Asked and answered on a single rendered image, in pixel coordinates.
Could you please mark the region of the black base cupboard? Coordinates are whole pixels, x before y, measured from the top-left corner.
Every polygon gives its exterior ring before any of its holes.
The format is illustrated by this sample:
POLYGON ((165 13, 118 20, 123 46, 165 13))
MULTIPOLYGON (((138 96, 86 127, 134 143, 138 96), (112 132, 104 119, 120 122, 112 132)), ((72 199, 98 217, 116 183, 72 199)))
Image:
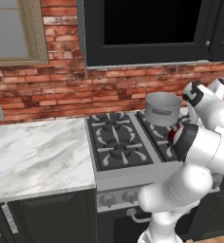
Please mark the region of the black base cupboard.
POLYGON ((189 232, 194 241, 224 235, 224 178, 220 191, 201 199, 189 232))

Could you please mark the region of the black gas stove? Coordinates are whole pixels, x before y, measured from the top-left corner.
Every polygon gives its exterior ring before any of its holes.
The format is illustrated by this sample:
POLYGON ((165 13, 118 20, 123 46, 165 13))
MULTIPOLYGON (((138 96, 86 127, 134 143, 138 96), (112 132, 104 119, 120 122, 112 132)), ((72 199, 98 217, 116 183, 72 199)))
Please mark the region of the black gas stove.
POLYGON ((142 111, 93 115, 85 126, 98 213, 140 207, 138 199, 131 204, 122 195, 128 191, 139 194, 140 188, 167 179, 182 165, 168 141, 169 129, 148 123, 142 111), (101 204, 104 195, 115 197, 110 208, 101 204))

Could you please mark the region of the black wall cupboard door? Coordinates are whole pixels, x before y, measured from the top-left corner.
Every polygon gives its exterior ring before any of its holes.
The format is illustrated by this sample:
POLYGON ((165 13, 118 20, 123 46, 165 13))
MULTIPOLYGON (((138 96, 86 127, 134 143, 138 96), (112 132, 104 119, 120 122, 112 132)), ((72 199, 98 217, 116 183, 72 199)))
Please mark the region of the black wall cupboard door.
POLYGON ((224 62, 224 0, 220 0, 209 52, 212 62, 224 62))

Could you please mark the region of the tan framed window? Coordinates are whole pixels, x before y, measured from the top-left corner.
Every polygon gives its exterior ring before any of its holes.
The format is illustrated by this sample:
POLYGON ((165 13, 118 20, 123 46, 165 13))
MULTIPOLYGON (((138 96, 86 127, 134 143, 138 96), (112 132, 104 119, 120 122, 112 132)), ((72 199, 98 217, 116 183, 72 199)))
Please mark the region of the tan framed window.
POLYGON ((0 0, 0 66, 47 63, 41 0, 0 0))

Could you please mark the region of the grey metal pot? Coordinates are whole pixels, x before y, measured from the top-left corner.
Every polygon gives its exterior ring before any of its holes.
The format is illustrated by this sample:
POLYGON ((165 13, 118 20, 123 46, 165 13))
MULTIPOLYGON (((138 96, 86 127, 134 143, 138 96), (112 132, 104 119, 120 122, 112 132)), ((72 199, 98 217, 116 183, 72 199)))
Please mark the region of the grey metal pot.
POLYGON ((166 127, 177 123, 181 98, 167 92, 154 92, 146 96, 145 119, 156 126, 166 127))

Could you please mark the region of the red kettle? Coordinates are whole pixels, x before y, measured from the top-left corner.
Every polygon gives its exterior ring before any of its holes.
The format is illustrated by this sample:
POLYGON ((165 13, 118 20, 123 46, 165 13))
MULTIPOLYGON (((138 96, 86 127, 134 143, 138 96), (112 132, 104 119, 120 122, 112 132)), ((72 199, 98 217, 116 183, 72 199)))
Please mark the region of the red kettle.
POLYGON ((181 118, 179 118, 177 120, 177 123, 172 125, 168 134, 168 141, 170 141, 171 144, 174 144, 174 139, 176 138, 176 133, 178 130, 181 131, 181 135, 183 137, 186 137, 189 132, 190 132, 190 127, 188 125, 188 123, 190 122, 190 116, 189 115, 185 115, 182 116, 181 118))

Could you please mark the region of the wide black base cupboard door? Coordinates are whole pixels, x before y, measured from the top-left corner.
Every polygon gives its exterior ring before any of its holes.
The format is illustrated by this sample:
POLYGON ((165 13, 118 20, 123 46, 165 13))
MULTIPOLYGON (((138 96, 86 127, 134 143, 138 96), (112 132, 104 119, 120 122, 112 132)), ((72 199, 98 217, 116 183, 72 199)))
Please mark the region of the wide black base cupboard door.
POLYGON ((94 189, 6 203, 15 243, 97 243, 94 189))

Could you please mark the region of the black oven door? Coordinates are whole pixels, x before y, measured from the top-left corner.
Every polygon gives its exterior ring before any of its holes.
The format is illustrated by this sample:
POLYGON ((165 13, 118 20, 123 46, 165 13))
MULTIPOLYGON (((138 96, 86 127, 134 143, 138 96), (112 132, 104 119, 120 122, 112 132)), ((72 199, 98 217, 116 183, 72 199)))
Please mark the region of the black oven door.
MULTIPOLYGON (((127 209, 98 213, 98 243, 138 243, 140 235, 147 229, 149 222, 136 223, 126 214, 127 209)), ((151 214, 135 207, 136 218, 150 218, 151 214)), ((176 225, 176 233, 183 240, 189 239, 189 232, 195 210, 182 216, 176 225)))

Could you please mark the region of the silver stove knob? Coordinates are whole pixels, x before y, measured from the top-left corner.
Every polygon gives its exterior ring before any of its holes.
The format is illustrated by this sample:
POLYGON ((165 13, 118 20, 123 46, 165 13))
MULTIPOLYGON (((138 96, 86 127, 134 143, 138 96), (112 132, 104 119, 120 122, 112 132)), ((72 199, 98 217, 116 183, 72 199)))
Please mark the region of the silver stove knob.
POLYGON ((133 204, 137 200, 137 198, 138 194, 134 191, 128 191, 122 195, 122 199, 126 202, 130 202, 131 204, 133 204))
POLYGON ((104 195, 101 197, 101 204, 110 208, 115 203, 115 197, 112 195, 104 195))

